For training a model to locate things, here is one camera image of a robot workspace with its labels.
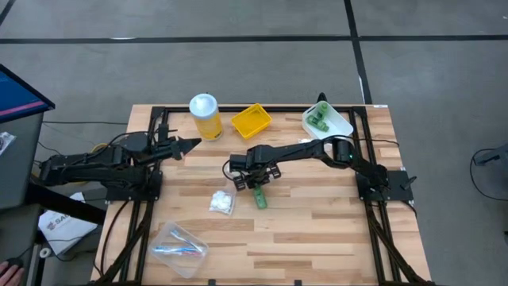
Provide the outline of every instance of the yellow tray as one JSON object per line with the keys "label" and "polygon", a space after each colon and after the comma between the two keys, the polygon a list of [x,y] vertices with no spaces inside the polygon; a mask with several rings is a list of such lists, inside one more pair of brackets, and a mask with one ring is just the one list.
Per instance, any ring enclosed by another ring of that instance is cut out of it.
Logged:
{"label": "yellow tray", "polygon": [[231,118],[231,123],[244,139],[258,134],[270,125],[271,117],[265,109],[256,103]]}

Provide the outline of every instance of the plastic bag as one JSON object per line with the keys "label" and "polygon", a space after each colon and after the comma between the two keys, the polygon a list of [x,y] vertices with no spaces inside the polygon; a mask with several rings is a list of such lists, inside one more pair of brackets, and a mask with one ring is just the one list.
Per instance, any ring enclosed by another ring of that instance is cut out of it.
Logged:
{"label": "plastic bag", "polygon": [[0,156],[13,143],[14,139],[16,139],[16,136],[13,134],[7,132],[0,133]]}
{"label": "plastic bag", "polygon": [[212,195],[209,211],[231,215],[235,204],[235,194],[236,192],[231,191],[216,191],[214,195]]}

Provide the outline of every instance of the table leg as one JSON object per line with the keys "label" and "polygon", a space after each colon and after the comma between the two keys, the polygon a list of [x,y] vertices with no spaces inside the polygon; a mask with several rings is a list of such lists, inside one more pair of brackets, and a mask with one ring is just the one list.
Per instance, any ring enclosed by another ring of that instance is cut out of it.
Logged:
{"label": "table leg", "polygon": [[86,203],[69,199],[65,195],[50,191],[45,187],[29,184],[25,203],[38,203],[43,208],[70,215],[73,218],[82,219],[98,225],[104,223],[106,212]]}

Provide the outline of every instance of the white lid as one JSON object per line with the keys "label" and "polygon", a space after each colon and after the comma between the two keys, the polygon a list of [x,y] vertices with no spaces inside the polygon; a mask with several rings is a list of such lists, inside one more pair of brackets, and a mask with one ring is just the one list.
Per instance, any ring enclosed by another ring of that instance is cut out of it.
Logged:
{"label": "white lid", "polygon": [[190,112],[197,118],[210,119],[217,110],[217,100],[209,94],[199,94],[189,103]]}

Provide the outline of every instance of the wooden table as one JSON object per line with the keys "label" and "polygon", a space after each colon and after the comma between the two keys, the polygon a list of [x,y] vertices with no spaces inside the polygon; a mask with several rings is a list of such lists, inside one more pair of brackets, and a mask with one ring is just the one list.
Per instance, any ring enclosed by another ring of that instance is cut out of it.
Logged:
{"label": "wooden table", "polygon": [[[133,106],[128,131],[146,130],[151,109],[150,105]],[[388,108],[367,106],[367,111],[372,137],[395,140]],[[310,137],[302,129],[300,113],[271,113],[270,126],[246,141],[231,125],[233,115],[221,113],[224,134],[218,141],[204,141],[183,160],[165,160],[161,167],[164,185],[155,204],[150,238],[166,221],[177,222],[210,246],[206,261],[194,278],[184,279],[147,255],[143,284],[206,284],[208,279],[216,279],[217,284],[293,284],[294,280],[303,284],[376,284],[364,204],[358,199],[353,170],[329,168],[319,160],[282,163],[282,178],[264,186],[268,209],[258,210],[252,191],[246,190],[237,193],[231,217],[208,211],[215,191],[234,187],[221,171],[230,153],[245,154],[254,145],[289,145]],[[178,129],[180,137],[199,137],[188,113],[171,114],[169,126]],[[359,132],[362,137],[361,124]],[[374,142],[374,147],[379,164],[394,170],[402,167],[396,145]],[[116,202],[108,207],[99,249],[120,205]],[[131,209],[132,203],[114,225],[106,266],[124,247]],[[413,211],[393,202],[388,203],[388,213],[394,243],[415,271],[429,280]],[[390,279],[383,246],[382,251]],[[133,253],[129,279],[134,277],[137,249]]]}

